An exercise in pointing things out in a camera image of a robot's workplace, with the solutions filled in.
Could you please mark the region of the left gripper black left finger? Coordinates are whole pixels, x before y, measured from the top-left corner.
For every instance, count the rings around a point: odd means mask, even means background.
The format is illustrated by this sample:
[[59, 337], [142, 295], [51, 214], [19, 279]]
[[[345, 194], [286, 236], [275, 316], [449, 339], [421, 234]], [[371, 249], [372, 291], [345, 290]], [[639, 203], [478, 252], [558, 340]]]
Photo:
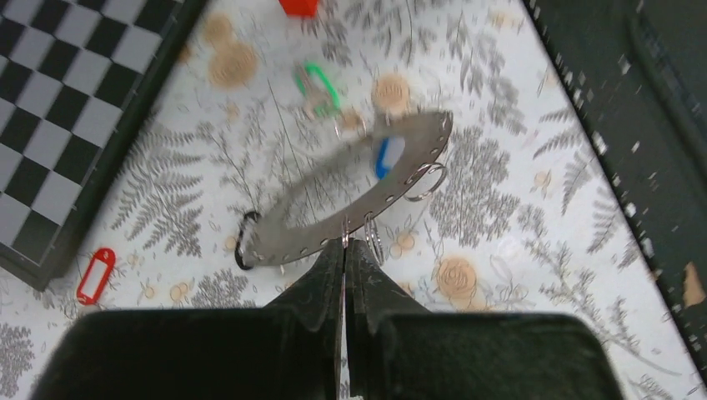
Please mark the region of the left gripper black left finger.
[[34, 399], [335, 399], [344, 250], [261, 308], [134, 309], [79, 318]]

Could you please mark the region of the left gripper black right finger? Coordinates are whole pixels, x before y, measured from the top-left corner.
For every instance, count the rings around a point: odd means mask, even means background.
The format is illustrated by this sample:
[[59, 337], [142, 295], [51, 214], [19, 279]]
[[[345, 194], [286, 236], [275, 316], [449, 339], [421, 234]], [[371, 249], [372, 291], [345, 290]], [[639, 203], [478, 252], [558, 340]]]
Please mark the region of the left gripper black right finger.
[[561, 313], [431, 312], [345, 252], [350, 392], [365, 399], [620, 399], [589, 327]]

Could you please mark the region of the metal key holder plate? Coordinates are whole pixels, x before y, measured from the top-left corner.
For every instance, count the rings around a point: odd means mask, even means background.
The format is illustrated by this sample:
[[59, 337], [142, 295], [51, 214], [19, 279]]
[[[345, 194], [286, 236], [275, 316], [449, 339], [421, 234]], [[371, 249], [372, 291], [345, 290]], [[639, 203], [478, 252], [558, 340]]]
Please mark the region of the metal key holder plate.
[[[297, 182], [288, 185], [270, 209], [244, 215], [234, 250], [236, 264], [249, 270], [294, 262], [321, 251], [337, 239], [348, 241], [349, 234], [360, 228], [367, 228], [368, 236], [372, 237], [374, 219], [405, 197], [425, 173], [439, 169], [439, 178], [446, 178], [446, 167], [438, 159], [449, 142], [453, 126], [454, 115], [449, 110], [422, 110], [394, 119], [378, 115], [366, 133], [344, 142]], [[402, 139], [404, 147], [399, 160], [383, 179], [317, 222], [287, 226], [286, 217], [309, 185], [325, 173], [349, 166], [371, 145], [388, 138]]]

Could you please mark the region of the key with red tag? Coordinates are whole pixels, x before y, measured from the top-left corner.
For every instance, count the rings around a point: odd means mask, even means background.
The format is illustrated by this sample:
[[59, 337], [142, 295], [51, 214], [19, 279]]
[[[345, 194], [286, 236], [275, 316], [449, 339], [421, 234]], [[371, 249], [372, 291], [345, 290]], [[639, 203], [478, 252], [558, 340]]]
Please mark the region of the key with red tag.
[[116, 254], [111, 248], [101, 247], [93, 254], [76, 291], [80, 304], [89, 306], [98, 302], [115, 265]]

